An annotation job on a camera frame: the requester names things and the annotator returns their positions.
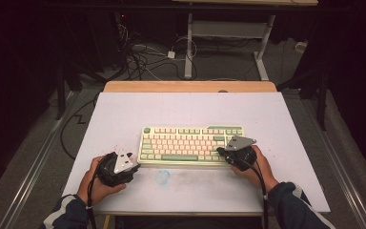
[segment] table leg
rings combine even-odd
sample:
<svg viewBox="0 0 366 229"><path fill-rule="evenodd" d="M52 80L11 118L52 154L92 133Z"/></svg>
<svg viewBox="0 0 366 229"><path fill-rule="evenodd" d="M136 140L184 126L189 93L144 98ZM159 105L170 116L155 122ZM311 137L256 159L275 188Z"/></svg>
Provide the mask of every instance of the table leg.
<svg viewBox="0 0 366 229"><path fill-rule="evenodd" d="M275 15L271 15L269 17L269 22L266 25L266 29L263 33L263 37L261 39L261 47L259 52L254 52L254 61L256 62L256 66L260 75L261 80L269 80L267 76L266 68L263 64L263 53L266 50L267 42L269 41L270 33L272 32L273 22L275 21Z"/></svg>
<svg viewBox="0 0 366 229"><path fill-rule="evenodd" d="M186 79L192 78L192 38L193 38L193 14L189 13L188 29L187 29L187 51L186 51L186 64L184 68L184 77Z"/></svg>

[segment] human hand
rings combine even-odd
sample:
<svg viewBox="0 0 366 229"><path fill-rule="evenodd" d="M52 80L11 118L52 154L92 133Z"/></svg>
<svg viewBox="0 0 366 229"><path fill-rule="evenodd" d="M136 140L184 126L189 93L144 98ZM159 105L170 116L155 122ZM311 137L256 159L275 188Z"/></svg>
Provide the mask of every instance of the human hand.
<svg viewBox="0 0 366 229"><path fill-rule="evenodd" d="M76 193L86 205L88 205L88 186L93 178L94 171L96 170L97 165L99 164L100 160L103 156L96 157L91 162L91 168L88 172L83 176L82 181L79 185L79 190ZM127 186L126 184L119 184L114 187L109 187L104 185L99 178L94 180L93 188L91 191L91 204L94 205L99 203L103 198L108 195L115 194L120 192L121 190L125 189Z"/></svg>
<svg viewBox="0 0 366 229"><path fill-rule="evenodd" d="M270 190L272 190L276 186L278 181L273 176L273 171L272 171L272 168L270 167L269 161L261 153L258 146L253 145L252 148L256 152L256 156L257 156L256 162L258 164L258 166L257 166L257 164L255 163L253 166L259 173L261 172L260 174L263 176L264 183L266 186L266 191L269 193ZM236 175L238 175L240 177L245 177L252 184L256 185L257 187L261 187L260 180L259 180L257 174L252 169L248 169L248 170L242 172L235 166L232 166L231 168Z"/></svg>

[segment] mechanical keyboard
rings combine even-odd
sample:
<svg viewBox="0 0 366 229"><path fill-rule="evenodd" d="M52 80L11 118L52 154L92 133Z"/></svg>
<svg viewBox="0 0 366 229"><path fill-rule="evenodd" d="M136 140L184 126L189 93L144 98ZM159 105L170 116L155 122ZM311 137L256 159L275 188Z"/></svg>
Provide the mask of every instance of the mechanical keyboard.
<svg viewBox="0 0 366 229"><path fill-rule="evenodd" d="M137 160L143 165L229 166L216 149L225 148L234 135L244 136L243 128L146 127Z"/></svg>

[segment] white table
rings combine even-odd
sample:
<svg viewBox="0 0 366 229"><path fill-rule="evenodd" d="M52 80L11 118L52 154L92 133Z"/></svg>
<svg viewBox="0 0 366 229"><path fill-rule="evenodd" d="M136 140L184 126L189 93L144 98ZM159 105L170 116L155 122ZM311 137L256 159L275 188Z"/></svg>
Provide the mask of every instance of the white table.
<svg viewBox="0 0 366 229"><path fill-rule="evenodd" d="M92 158L136 156L146 126L240 125L279 181L293 181L318 212L330 212L281 93L102 93L65 194L76 193ZM99 214L261 216L261 191L230 169L141 167L127 189L94 207Z"/></svg>

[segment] table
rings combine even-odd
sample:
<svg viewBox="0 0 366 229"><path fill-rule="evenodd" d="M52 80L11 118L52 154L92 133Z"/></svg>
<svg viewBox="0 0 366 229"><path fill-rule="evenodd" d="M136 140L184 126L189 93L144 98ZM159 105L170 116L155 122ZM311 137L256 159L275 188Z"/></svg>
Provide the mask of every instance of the table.
<svg viewBox="0 0 366 229"><path fill-rule="evenodd" d="M178 2L193 3L219 3L219 4L245 4L245 5L269 5L269 6L316 6L317 0L175 0ZM270 15L267 23L249 22L213 22L194 21L193 14L189 13L187 32L187 54L185 62L185 74L187 79L192 78L193 65L193 36L217 36L217 37L239 37L239 38L261 38L260 49L254 52L254 61L257 66L260 79L269 80L266 68L263 64L263 54L269 41L270 32L273 28L275 15Z"/></svg>
<svg viewBox="0 0 366 229"><path fill-rule="evenodd" d="M221 90L229 93L218 93ZM318 212L330 211L285 101L271 82L109 82L96 103L64 195L77 191L93 157L112 151L136 153L146 125L222 122L242 125L246 136L258 140L278 180L294 181ZM260 189L228 168L141 167L127 186L94 211L119 216L261 216L263 212Z"/></svg>

